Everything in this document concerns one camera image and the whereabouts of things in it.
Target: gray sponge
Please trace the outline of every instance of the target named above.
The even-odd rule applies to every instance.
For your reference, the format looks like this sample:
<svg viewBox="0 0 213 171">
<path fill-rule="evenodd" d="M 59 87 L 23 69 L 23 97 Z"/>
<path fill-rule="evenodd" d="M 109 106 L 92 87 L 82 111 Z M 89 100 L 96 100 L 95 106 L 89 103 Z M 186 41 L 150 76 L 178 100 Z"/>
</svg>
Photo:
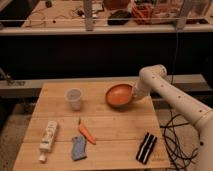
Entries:
<svg viewBox="0 0 213 171">
<path fill-rule="evenodd" d="M 85 153 L 86 139 L 80 135 L 72 138 L 73 148 L 72 148 L 72 159 L 74 161 L 81 160 L 87 157 Z"/>
</svg>

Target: tube cap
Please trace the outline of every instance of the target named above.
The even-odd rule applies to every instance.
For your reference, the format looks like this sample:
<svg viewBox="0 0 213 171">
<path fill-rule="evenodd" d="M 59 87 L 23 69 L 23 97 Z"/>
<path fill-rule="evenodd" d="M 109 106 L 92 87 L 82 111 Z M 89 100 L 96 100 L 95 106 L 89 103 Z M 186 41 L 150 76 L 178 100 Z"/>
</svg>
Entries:
<svg viewBox="0 0 213 171">
<path fill-rule="evenodd" d="M 45 153 L 41 153 L 38 160 L 41 162 L 41 163 L 46 163 L 47 161 L 47 158 L 45 156 Z"/>
</svg>

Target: toy carrot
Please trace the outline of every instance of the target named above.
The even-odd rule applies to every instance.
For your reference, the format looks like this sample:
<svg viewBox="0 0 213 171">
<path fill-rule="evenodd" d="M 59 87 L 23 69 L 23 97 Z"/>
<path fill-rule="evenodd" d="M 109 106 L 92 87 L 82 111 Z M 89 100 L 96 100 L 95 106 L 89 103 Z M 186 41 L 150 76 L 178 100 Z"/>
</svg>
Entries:
<svg viewBox="0 0 213 171">
<path fill-rule="evenodd" d="M 81 118 L 79 118 L 79 123 L 78 123 L 78 130 L 79 132 L 93 145 L 96 145 L 96 140 L 95 138 L 92 136 L 92 134 L 90 134 L 90 132 L 88 131 L 88 129 L 85 127 L 85 125 L 81 122 Z"/>
</svg>

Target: table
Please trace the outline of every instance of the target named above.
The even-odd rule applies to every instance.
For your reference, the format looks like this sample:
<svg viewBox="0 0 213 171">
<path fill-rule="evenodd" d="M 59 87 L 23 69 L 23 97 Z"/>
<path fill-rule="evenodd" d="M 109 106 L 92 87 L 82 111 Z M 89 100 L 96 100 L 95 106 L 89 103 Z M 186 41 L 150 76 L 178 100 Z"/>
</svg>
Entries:
<svg viewBox="0 0 213 171">
<path fill-rule="evenodd" d="M 134 81 L 82 81 L 45 83 L 41 90 L 29 127 L 17 156 L 14 171 L 48 170 L 111 170 L 166 168 L 170 166 L 158 120 L 150 96 L 134 102 L 125 109 L 115 110 L 105 102 L 105 93 L 113 85 Z M 71 88 L 83 93 L 83 108 L 72 111 L 65 99 Z M 72 161 L 72 137 L 77 130 L 79 117 L 97 139 L 97 144 L 86 146 L 87 158 Z M 47 122 L 59 123 L 59 131 L 53 150 L 47 155 L 47 163 L 40 164 L 39 143 Z M 146 132 L 158 137 L 147 165 L 135 157 Z"/>
<path fill-rule="evenodd" d="M 28 19 L 24 22 L 22 27 L 39 27 L 39 28 L 79 28 L 85 27 L 85 21 L 78 16 L 77 10 L 83 10 L 83 1 L 80 0 L 66 0 L 66 1 L 52 1 L 52 7 L 46 8 L 45 1 L 40 1 Z M 213 23 L 210 17 L 213 9 L 211 4 L 205 19 L 211 25 Z M 109 27 L 107 18 L 116 10 L 107 10 L 98 13 L 98 19 L 94 19 L 94 26 Z M 140 27 L 136 22 L 130 20 L 124 27 Z"/>
</svg>

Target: striped object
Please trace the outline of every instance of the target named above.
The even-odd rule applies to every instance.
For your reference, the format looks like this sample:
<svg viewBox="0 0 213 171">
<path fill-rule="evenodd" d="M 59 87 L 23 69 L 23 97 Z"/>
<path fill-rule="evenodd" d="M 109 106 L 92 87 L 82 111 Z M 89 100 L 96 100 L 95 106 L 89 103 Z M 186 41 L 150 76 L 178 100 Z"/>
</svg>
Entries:
<svg viewBox="0 0 213 171">
<path fill-rule="evenodd" d="M 150 154 L 153 151 L 156 141 L 157 137 L 147 132 L 143 142 L 139 147 L 136 159 L 141 163 L 146 164 Z"/>
</svg>

